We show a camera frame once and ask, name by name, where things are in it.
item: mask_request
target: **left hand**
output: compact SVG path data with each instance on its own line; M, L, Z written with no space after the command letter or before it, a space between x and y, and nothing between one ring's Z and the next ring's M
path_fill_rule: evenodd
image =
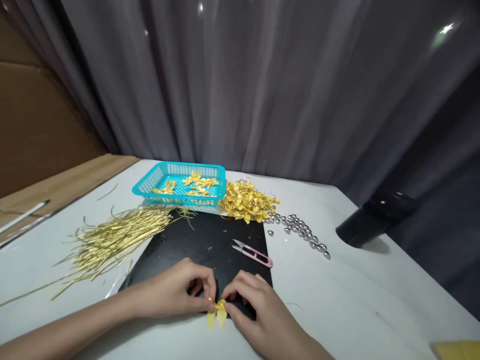
M196 295L203 288L204 297ZM214 271L188 257L151 279L125 291L135 317L166 318L187 313L215 311L209 297L215 299Z

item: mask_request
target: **black cylinder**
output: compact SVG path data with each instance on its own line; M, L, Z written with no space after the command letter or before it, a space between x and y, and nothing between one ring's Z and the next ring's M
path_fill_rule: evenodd
M376 192L335 230L345 243L360 248L415 212L417 202L399 192Z

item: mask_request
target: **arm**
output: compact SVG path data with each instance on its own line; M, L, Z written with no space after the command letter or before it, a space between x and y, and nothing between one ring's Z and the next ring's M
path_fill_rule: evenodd
M256 311L256 321L227 302L225 310L250 345L267 359L334 360L308 335L289 312L274 289L260 276L240 271L221 297L233 300L240 294Z
M204 298L195 297L203 288ZM159 275L0 346L0 359L65 359L135 318L215 311L213 270L186 258Z

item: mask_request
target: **black cutting mat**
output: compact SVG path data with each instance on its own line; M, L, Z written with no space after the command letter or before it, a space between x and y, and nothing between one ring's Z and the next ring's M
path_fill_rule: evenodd
M174 219L179 217L175 210L171 214ZM268 256L262 223L251 221L247 224L244 220L199 212L190 220L190 224L193 229L183 218L155 235L118 291L154 277L185 257L213 269L217 283L215 301L220 300L225 286L232 282L240 270L260 274L272 285L268 267L232 248L232 245L236 245L232 239L237 239ZM249 304L245 306L241 297L237 296L232 303L249 318L256 318L255 310Z

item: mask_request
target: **blue plastic basket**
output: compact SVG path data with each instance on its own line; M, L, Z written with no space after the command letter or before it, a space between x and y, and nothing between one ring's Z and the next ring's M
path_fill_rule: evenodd
M200 171L202 178L216 178L218 185L208 189L210 196L188 196L190 185L186 186L182 180L188 178L192 172ZM166 181L175 181L174 194L158 194L152 189L163 189ZM219 200L225 196L225 168L218 165L197 164L188 162L163 161L151 168L144 177L133 187L132 192L145 198L152 204L181 205L181 206L217 206Z

